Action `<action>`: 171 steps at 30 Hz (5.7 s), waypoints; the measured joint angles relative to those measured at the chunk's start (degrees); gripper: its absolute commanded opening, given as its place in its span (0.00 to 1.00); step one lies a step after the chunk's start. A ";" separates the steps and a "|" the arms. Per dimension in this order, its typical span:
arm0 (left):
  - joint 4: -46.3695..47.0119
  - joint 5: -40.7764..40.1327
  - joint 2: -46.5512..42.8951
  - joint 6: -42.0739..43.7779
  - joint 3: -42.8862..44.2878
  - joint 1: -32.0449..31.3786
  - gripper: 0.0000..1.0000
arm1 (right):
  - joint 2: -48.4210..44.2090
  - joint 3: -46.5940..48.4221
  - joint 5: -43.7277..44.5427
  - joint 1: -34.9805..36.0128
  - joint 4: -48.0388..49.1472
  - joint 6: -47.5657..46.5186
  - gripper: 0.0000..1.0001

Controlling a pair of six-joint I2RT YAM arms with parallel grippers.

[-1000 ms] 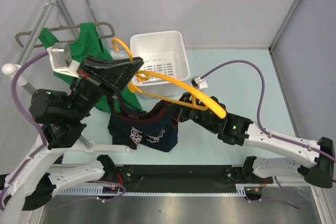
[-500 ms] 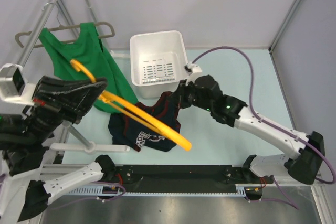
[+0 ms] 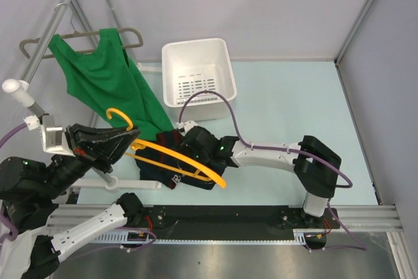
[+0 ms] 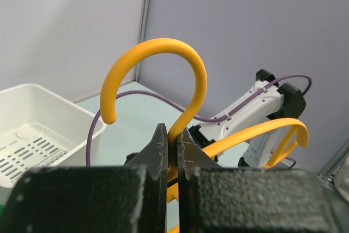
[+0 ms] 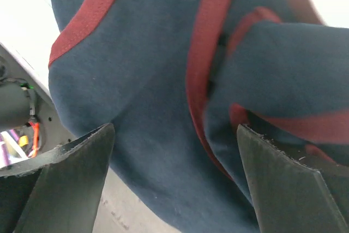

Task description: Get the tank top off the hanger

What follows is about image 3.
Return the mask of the yellow plastic hanger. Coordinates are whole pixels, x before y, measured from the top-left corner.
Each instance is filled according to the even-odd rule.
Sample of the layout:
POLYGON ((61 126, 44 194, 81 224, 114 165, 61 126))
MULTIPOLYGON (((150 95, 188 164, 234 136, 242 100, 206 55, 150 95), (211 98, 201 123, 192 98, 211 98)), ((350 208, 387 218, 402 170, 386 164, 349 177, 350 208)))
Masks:
POLYGON ((137 139, 141 142, 145 141, 151 144, 151 146, 147 147, 138 147, 138 144, 134 142, 131 144, 131 149, 134 152, 132 154, 126 153, 126 156, 133 157, 171 171, 176 171, 180 174, 185 174, 187 172, 135 155, 137 150, 152 148, 172 156, 178 161, 187 163, 193 168, 196 168, 195 172, 188 172, 190 174, 189 176, 195 178, 194 174, 196 174, 199 178, 205 177, 205 181, 212 180, 214 182, 215 180, 213 177, 208 176, 207 172, 203 168, 206 167, 207 169, 210 169, 214 175, 220 177, 224 173, 225 168, 228 166, 227 161, 217 157, 215 148, 198 151, 194 148, 188 148, 182 143, 179 150, 172 150, 153 143, 158 133, 173 130, 173 126, 167 113, 164 111, 164 108, 161 106, 159 101, 155 98, 150 101, 140 99, 137 103, 135 101, 122 101, 122 103, 117 104, 115 101, 110 101, 109 103, 105 103, 97 107, 96 110, 102 118, 111 124, 112 127, 128 128, 129 126, 137 126, 140 129, 140 135, 137 139))

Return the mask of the navy maroon tank top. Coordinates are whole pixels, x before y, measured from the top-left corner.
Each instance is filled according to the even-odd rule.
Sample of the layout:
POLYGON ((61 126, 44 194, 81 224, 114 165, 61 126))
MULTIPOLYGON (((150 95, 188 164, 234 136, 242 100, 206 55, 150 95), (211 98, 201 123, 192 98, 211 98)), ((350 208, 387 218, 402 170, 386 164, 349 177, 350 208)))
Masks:
MULTIPOLYGON (((165 131, 158 133, 153 143, 172 150, 179 150, 184 141, 184 137, 176 130, 165 131)), ((143 150, 137 150, 135 155, 141 158, 146 158, 158 163, 174 167, 176 169, 184 170, 187 172, 195 172, 196 168, 191 167, 187 163, 178 161, 176 158, 154 150, 152 148, 145 148, 143 150)), ((178 184, 185 184, 200 189, 211 190, 215 186, 215 182, 199 180, 185 174, 180 174, 176 171, 171 171, 157 165, 152 165, 145 161, 135 159, 137 167, 140 169, 141 180, 155 180, 162 183, 169 189, 175 189, 178 184)))

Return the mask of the green tank top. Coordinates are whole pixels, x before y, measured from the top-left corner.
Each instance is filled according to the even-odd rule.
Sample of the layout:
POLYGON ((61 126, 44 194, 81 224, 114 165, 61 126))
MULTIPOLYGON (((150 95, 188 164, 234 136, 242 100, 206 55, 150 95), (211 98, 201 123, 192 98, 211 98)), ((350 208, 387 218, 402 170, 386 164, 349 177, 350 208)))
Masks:
POLYGON ((90 107, 112 127, 126 125, 124 119, 107 118, 106 110, 125 113, 140 129, 140 139, 155 140, 157 134, 174 129, 155 93, 137 64, 122 48, 115 28, 99 31, 98 47, 90 54, 75 51, 59 35, 48 48, 63 70, 67 93, 90 107))

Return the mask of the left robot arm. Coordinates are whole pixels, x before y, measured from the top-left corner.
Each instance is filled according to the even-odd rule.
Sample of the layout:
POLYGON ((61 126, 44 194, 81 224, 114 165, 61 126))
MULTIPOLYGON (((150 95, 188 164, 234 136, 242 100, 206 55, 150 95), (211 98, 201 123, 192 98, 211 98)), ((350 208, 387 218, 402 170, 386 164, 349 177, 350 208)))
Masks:
POLYGON ((10 232, 1 236, 2 278, 46 278, 59 264, 94 238, 143 222, 144 206, 124 193, 93 218, 53 236, 41 234, 58 208, 54 200, 90 169, 105 174, 138 137, 138 127, 96 129, 74 124, 63 133, 69 154, 52 156, 49 165, 9 157, 1 163, 1 201, 10 232))

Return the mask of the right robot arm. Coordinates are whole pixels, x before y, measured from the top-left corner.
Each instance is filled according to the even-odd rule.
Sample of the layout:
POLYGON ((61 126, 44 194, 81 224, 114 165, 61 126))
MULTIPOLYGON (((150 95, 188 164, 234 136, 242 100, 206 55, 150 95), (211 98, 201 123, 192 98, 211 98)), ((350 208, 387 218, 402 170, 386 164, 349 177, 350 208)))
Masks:
POLYGON ((306 190, 302 222, 317 227, 325 219, 328 200, 337 188, 341 158, 316 137, 306 135, 290 145, 244 144, 238 136, 217 139, 195 122, 177 124, 183 142, 179 151, 222 175, 228 167, 260 166, 288 171, 306 190))

